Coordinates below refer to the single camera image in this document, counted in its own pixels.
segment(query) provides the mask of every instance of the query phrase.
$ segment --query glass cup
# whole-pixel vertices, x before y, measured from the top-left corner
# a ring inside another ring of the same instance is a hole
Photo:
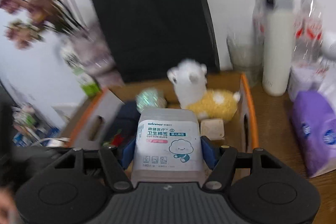
[[[233,70],[245,73],[250,87],[255,86],[262,79],[263,43],[254,42],[251,33],[234,32],[228,33],[226,43]]]

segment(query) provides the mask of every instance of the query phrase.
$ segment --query tissue pack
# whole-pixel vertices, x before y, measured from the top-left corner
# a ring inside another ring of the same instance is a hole
[[[316,91],[299,92],[292,122],[300,143],[307,174],[316,177],[336,169],[336,115]]]

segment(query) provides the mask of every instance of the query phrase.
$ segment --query thermos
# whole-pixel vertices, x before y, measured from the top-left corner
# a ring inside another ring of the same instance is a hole
[[[294,45],[293,0],[265,1],[264,71],[262,85],[272,96],[285,93]]]

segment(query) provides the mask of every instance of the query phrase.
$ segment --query plush toy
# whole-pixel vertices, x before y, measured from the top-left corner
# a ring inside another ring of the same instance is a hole
[[[228,122],[237,111],[240,94],[207,90],[206,73],[206,65],[187,59],[168,70],[167,76],[174,85],[182,109],[192,110],[199,120],[221,118]]]

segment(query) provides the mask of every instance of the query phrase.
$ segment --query wooden table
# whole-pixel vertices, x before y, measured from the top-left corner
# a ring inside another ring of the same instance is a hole
[[[287,93],[267,95],[261,85],[251,89],[258,122],[260,147],[306,177],[305,166],[289,121],[292,103]],[[321,206],[314,224],[336,223],[336,170],[309,179],[321,195]]]

